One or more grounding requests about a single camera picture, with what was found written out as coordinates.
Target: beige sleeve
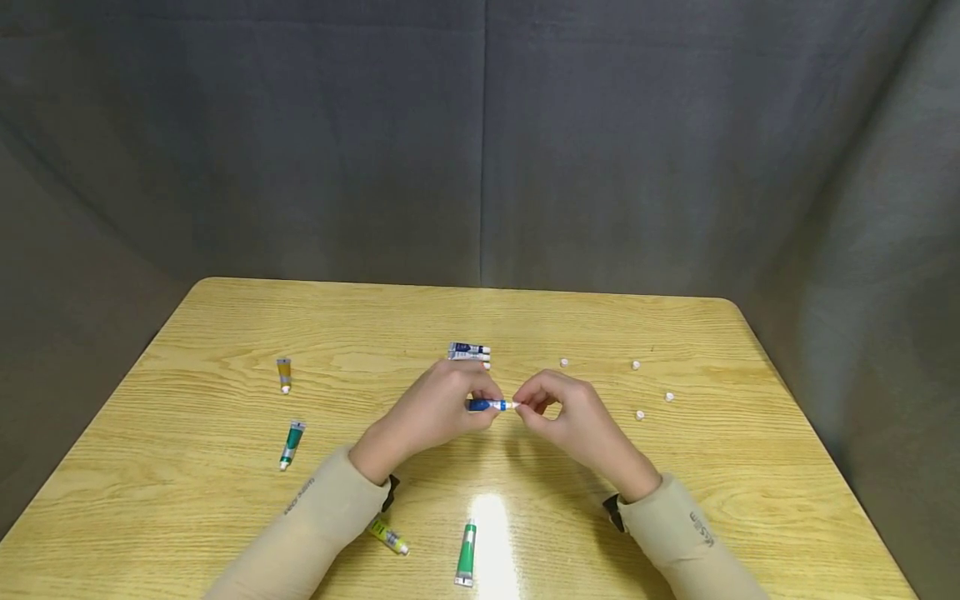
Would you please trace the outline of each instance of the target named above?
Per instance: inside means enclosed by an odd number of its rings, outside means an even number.
[[[767,594],[710,531],[700,507],[670,474],[649,496],[619,504],[630,535],[677,600],[759,600]]]
[[[341,550],[380,512],[377,486],[337,449],[206,594],[208,600],[306,600]]]

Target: finger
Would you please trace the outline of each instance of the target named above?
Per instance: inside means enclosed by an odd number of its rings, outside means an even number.
[[[467,428],[470,431],[483,431],[499,416],[500,411],[495,408],[488,408],[478,413],[467,413]]]
[[[479,361],[456,360],[448,362],[451,363],[450,369],[452,371],[458,371],[467,376],[465,377],[465,383],[467,385],[464,389],[464,396],[467,395],[468,391],[472,390],[474,394],[479,393],[480,397],[483,398],[500,399],[503,397],[500,386],[496,385],[496,382],[493,381],[490,374]]]
[[[527,379],[514,394],[514,402],[529,404],[540,393],[556,398],[563,403],[566,390],[576,380],[556,371],[541,371]]]
[[[546,410],[547,406],[550,406],[557,399],[552,397],[550,394],[544,391],[537,392],[530,398],[529,402],[526,402],[526,405],[534,409],[535,412],[543,414],[543,411]]]
[[[556,436],[553,427],[555,423],[552,420],[543,415],[538,415],[536,411],[526,404],[517,406],[516,413],[523,420],[523,424],[527,426],[527,429],[533,431],[548,442],[556,443],[554,441]]]

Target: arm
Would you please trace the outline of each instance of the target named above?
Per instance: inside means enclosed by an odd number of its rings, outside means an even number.
[[[624,525],[678,600],[767,598],[710,531],[707,518],[671,475],[661,476],[613,421],[586,381],[544,371],[520,386],[516,412],[528,428],[606,477],[620,494]],[[543,411],[554,402],[560,415]]]
[[[480,363],[443,360],[431,367],[353,448],[339,448],[324,460],[206,599],[306,600],[313,595],[340,551],[380,512],[396,467],[493,423],[495,410],[467,412],[469,392],[503,397]]]
[[[387,499],[337,449],[306,480],[274,522],[254,540],[207,593],[208,600],[309,598],[333,559],[356,539]]]

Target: green paint tube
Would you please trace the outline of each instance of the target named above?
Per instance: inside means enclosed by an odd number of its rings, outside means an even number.
[[[464,527],[464,542],[460,546],[460,560],[457,562],[457,576],[453,583],[465,588],[473,587],[473,546],[476,544],[477,525],[470,519]]]
[[[297,446],[300,445],[300,436],[306,429],[306,423],[302,420],[290,421],[290,431],[287,432],[287,443],[283,447],[283,454],[280,454],[280,470],[286,470],[290,466],[290,461],[294,460],[294,454],[297,452]]]

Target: person's left hand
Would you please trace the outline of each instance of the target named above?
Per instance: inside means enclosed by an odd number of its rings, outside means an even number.
[[[427,448],[490,427],[500,414],[467,410],[467,394],[500,399],[503,393],[479,361],[440,360],[414,382],[384,417],[371,425],[349,458],[380,485],[403,461]]]

